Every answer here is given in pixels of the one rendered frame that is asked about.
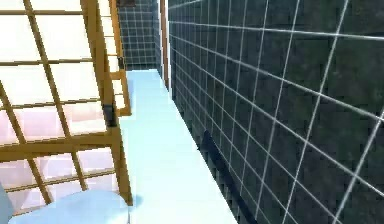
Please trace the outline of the wooden lattice paper door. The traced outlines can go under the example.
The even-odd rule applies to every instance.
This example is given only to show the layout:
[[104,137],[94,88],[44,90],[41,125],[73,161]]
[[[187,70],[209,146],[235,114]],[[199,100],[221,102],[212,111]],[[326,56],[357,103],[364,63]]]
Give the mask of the wooden lattice paper door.
[[118,116],[130,116],[131,104],[126,69],[119,69],[118,57],[123,57],[117,0],[98,0],[106,51]]
[[131,204],[120,117],[98,0],[0,0],[0,182],[14,216],[103,184]]

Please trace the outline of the white toilet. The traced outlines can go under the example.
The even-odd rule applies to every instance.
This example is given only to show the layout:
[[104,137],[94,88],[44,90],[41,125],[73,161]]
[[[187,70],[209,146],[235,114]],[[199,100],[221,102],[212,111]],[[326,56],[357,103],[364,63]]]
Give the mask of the white toilet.
[[0,182],[0,224],[130,224],[129,206],[115,186],[105,184],[22,215],[14,216],[15,211]]

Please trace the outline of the brown wooden door frame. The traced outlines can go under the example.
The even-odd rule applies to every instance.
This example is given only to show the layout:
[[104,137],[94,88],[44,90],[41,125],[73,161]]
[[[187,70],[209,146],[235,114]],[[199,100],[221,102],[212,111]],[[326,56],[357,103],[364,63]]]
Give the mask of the brown wooden door frame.
[[166,89],[169,91],[169,68],[168,68],[168,49],[167,49],[167,25],[166,25],[166,10],[165,0],[159,0],[160,7],[160,25],[161,25],[161,41],[162,41],[162,56],[163,56],[163,80]]

